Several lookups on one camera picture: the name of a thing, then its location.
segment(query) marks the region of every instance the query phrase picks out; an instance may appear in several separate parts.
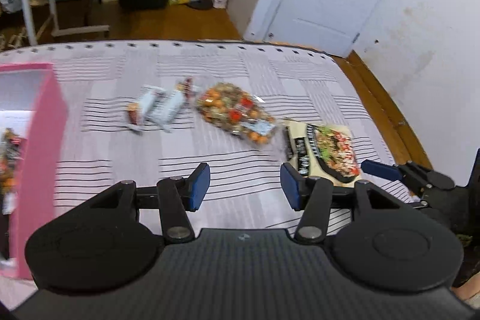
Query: beige food package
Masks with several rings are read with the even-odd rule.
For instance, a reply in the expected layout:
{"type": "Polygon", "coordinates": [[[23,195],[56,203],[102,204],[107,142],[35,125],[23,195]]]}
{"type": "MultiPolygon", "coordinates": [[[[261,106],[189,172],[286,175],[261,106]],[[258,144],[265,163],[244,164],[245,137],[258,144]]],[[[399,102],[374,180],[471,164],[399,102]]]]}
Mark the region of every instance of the beige food package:
{"type": "Polygon", "coordinates": [[[351,132],[342,125],[322,125],[316,123],[304,123],[285,119],[285,132],[287,137],[287,159],[289,163],[302,176],[319,176],[333,182],[334,186],[353,187],[354,183],[362,178],[355,154],[351,149],[351,132]],[[331,129],[334,133],[339,132],[338,137],[345,145],[345,154],[353,154],[350,161],[351,176],[343,176],[340,172],[334,172],[322,159],[322,149],[316,141],[320,130],[331,129]]]}

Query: transparent plastic bag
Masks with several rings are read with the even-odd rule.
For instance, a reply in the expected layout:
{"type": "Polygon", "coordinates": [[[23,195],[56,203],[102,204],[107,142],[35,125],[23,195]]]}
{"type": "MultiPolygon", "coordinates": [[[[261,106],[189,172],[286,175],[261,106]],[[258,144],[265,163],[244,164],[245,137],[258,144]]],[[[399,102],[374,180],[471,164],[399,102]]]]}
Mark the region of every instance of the transparent plastic bag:
{"type": "Polygon", "coordinates": [[[270,142],[277,128],[277,121],[263,109],[262,102],[232,83],[219,82],[203,89],[196,108],[206,122],[261,147],[270,142]]]}

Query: black round object on floor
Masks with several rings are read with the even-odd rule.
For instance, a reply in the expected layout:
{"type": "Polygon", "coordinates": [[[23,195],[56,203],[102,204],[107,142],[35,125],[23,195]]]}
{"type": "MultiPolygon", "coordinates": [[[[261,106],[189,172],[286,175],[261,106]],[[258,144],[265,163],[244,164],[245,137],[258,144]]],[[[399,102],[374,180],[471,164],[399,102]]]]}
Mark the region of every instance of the black round object on floor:
{"type": "Polygon", "coordinates": [[[197,10],[210,10],[213,8],[213,2],[212,0],[198,0],[187,3],[187,6],[197,10]]]}
{"type": "Polygon", "coordinates": [[[463,248],[451,231],[418,211],[379,210],[338,232],[333,254],[345,272],[363,283],[419,293],[451,285],[463,248]]]}
{"type": "Polygon", "coordinates": [[[147,227],[104,210],[81,219],[56,219],[25,246],[35,282],[59,293],[89,294],[125,285],[145,273],[158,254],[147,227]]]}

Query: wooden baseboard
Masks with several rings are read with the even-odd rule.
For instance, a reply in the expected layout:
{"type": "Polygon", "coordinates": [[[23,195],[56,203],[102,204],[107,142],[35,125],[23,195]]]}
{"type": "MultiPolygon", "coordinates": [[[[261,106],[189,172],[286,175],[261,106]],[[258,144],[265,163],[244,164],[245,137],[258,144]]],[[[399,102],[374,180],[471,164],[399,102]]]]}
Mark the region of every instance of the wooden baseboard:
{"type": "Polygon", "coordinates": [[[382,107],[386,116],[392,123],[393,128],[398,133],[400,139],[408,150],[410,159],[424,167],[431,168],[430,160],[414,131],[375,75],[368,69],[366,64],[355,51],[350,53],[346,58],[346,62],[354,68],[356,73],[362,78],[368,90],[377,100],[378,104],[382,107]]]}

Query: metal screw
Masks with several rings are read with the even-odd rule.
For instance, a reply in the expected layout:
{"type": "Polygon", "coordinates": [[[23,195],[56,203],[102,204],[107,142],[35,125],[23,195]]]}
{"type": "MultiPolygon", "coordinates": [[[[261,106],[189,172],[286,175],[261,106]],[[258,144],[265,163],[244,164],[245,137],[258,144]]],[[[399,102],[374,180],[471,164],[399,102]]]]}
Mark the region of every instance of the metal screw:
{"type": "Polygon", "coordinates": [[[322,236],[322,230],[316,226],[303,226],[298,234],[304,239],[317,239],[322,236]]]}
{"type": "Polygon", "coordinates": [[[172,239],[184,239],[190,235],[190,229],[184,226],[172,226],[166,234],[172,239]]]}

